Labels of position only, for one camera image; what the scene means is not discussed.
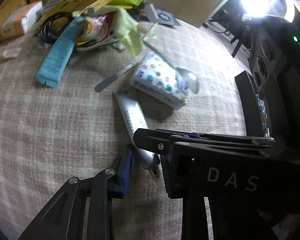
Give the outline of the silver cosmetic tube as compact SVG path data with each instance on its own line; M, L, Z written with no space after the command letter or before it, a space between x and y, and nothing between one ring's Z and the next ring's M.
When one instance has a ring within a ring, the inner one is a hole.
M119 104L121 114L123 116L129 137L133 146L136 149L137 156L141 165L155 181L158 188L163 188L162 174L160 171L160 159L156 153L152 153L140 148L137 148L133 141L134 132L139 129L148 129L148 125L143 114L142 108L136 100L136 94L124 89L118 89L114 92L115 98Z

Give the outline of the white dotted tissue pack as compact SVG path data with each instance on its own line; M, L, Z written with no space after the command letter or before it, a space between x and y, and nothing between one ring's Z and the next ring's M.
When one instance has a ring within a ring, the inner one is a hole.
M177 71L152 51L138 63L130 85L176 110L186 105L190 91Z

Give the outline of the light blue cream tube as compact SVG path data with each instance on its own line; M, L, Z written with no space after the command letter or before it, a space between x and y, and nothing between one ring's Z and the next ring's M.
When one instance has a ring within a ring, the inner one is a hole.
M36 81L42 85L56 88L66 64L83 30L84 18L76 17L61 33L45 57L36 74Z

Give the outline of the red coffee creamer sachet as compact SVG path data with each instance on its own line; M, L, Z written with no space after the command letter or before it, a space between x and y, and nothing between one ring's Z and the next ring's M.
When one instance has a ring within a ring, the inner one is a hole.
M97 45L111 35L111 26L115 12L99 14L94 17L84 16L83 33L77 40L77 46L86 48Z

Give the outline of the yellow flower tea box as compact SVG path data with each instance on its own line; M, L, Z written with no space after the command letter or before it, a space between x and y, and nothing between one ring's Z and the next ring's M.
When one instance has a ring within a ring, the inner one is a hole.
M99 9L113 0L63 0L56 4L51 10L49 10L43 17L38 21L40 25L37 26L35 34L39 32L39 29L43 22L50 16L57 12L67 12L72 14L75 11L85 12L89 8Z

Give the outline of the metal spoon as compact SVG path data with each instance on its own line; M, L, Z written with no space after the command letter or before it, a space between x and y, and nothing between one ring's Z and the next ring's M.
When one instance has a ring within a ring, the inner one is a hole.
M175 70L176 73L178 73L183 80L187 83L189 86L189 89L194 94L198 94L199 92L199 80L197 76L190 70L177 67L168 57L166 57L162 52L160 52L157 48L149 44L147 41L143 41L143 43L150 48L152 51L154 51L157 55L159 55L171 68Z

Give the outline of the black storage box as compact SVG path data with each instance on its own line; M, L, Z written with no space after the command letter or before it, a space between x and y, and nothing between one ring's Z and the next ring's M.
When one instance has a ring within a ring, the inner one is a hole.
M235 82L242 103L247 135L274 140L277 109L264 93L256 92L254 79L246 70L235 77Z

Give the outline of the black stand leg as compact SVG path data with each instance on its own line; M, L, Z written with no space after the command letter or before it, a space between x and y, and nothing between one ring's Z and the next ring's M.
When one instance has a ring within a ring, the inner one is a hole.
M232 54L231 54L233 58L236 56L237 52L239 51L239 49L242 45L242 36L243 36L243 33L235 35L230 41L231 44L233 44L236 40L238 41L235 48L234 48L234 50L233 50L233 52L232 52Z

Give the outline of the grey sachet with logo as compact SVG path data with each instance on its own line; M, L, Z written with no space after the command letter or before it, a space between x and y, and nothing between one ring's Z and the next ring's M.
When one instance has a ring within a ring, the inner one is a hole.
M175 16L164 10L156 9L157 19L156 22L164 25L181 26Z

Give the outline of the green snack packet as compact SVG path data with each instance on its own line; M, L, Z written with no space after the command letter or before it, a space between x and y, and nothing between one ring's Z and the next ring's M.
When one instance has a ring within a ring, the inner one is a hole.
M139 6L143 0L113 0L109 5Z

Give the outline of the small white dropper bottle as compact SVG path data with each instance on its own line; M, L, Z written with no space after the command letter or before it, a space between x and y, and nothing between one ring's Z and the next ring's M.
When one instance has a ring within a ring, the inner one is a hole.
M16 57L18 57L21 50L21 47L6 49L2 52L1 57L3 59L15 59Z

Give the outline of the grey phone card box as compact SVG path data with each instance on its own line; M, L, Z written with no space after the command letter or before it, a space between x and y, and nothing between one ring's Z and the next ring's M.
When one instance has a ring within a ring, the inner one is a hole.
M48 0L48 2L37 12L39 17L43 17L49 10L51 10L56 4L63 0Z

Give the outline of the orange white tissue pack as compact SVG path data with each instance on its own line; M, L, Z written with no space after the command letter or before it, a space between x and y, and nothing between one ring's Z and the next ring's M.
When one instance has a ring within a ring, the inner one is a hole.
M26 34L38 21L37 12L42 9L43 2L36 1L25 5L10 15L0 27L0 41Z

